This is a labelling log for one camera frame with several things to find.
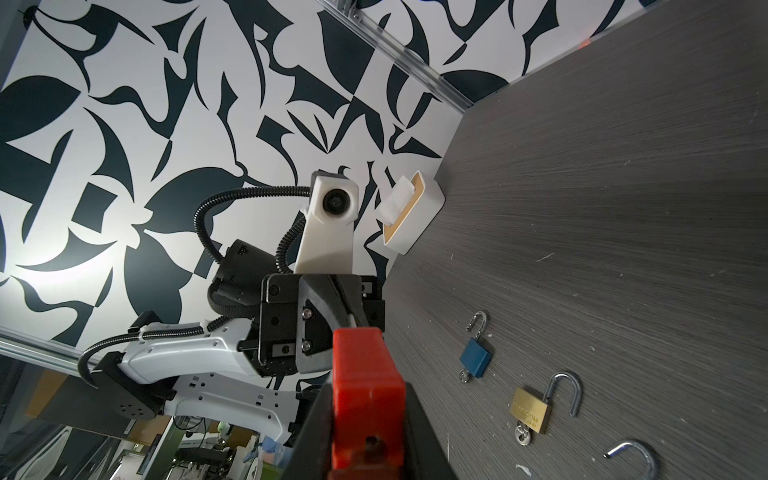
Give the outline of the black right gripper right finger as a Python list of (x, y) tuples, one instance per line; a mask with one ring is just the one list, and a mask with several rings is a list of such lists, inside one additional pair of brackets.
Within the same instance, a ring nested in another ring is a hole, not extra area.
[(457, 480), (410, 383), (405, 384), (404, 479)]

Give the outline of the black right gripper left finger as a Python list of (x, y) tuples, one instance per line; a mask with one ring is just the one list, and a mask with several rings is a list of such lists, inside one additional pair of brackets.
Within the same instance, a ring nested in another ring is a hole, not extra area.
[(331, 471), (334, 407), (333, 389), (326, 383), (319, 391), (302, 426), (282, 480), (325, 480)]

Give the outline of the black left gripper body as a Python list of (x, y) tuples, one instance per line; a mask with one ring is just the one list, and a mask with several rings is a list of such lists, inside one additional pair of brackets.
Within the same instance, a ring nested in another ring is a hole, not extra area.
[(333, 333), (385, 329), (382, 284), (375, 276), (273, 274), (262, 282), (257, 372), (289, 376), (327, 371)]

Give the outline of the red padlock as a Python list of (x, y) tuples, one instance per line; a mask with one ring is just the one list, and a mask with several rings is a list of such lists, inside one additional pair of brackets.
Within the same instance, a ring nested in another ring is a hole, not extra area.
[(405, 460), (405, 382), (376, 327), (333, 334), (329, 479), (399, 479)]

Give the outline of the black padlock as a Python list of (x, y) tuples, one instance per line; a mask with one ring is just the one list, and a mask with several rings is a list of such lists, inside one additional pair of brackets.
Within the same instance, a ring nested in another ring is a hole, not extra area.
[(653, 480), (659, 478), (660, 461), (656, 453), (646, 443), (637, 439), (623, 439), (602, 453), (602, 457), (606, 460), (614, 460), (622, 455), (628, 455), (632, 460), (638, 461), (639, 479)]

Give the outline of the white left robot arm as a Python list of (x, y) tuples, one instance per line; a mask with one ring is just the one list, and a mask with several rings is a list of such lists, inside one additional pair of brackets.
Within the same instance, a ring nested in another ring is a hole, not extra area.
[[(207, 225), (217, 207), (248, 198), (305, 197), (309, 203), (274, 254), (244, 241), (225, 252)], [(269, 379), (325, 375), (341, 328), (385, 325), (380, 282), (353, 271), (359, 190), (320, 174), (309, 186), (224, 191), (197, 208), (194, 230), (217, 263), (207, 299), (216, 318), (164, 324), (147, 311), (122, 335), (81, 355), (81, 378), (118, 414), (218, 420), (291, 444), (319, 389), (269, 386)]]

